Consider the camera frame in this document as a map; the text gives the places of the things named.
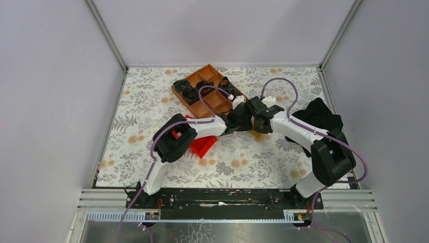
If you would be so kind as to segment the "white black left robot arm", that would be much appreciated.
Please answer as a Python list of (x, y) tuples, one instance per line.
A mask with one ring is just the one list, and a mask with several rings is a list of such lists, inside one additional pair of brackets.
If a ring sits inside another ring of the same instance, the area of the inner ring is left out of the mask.
[(154, 160), (144, 179), (138, 202), (145, 208), (156, 204), (156, 193), (161, 189), (169, 165), (179, 160), (196, 139), (224, 136), (252, 130), (251, 112), (243, 104), (228, 113), (209, 118), (191, 119), (174, 115), (154, 136), (150, 156)]

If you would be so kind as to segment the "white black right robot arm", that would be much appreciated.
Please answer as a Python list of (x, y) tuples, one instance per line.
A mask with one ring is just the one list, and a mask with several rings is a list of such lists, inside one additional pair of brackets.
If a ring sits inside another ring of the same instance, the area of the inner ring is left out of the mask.
[(267, 106), (259, 97), (248, 100), (245, 108), (254, 118), (255, 132), (281, 134), (310, 153), (312, 171), (291, 188), (290, 202), (295, 208), (304, 208), (310, 196), (333, 185), (356, 166), (342, 131), (312, 126), (278, 105)]

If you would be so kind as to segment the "yellow leather card holder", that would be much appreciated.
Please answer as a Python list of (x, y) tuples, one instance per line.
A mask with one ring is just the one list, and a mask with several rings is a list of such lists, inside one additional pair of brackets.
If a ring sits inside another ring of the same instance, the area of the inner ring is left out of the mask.
[(254, 130), (250, 130), (249, 131), (256, 139), (260, 139), (262, 136), (263, 136), (263, 134), (261, 134), (261, 133), (258, 133), (258, 132), (255, 132)]

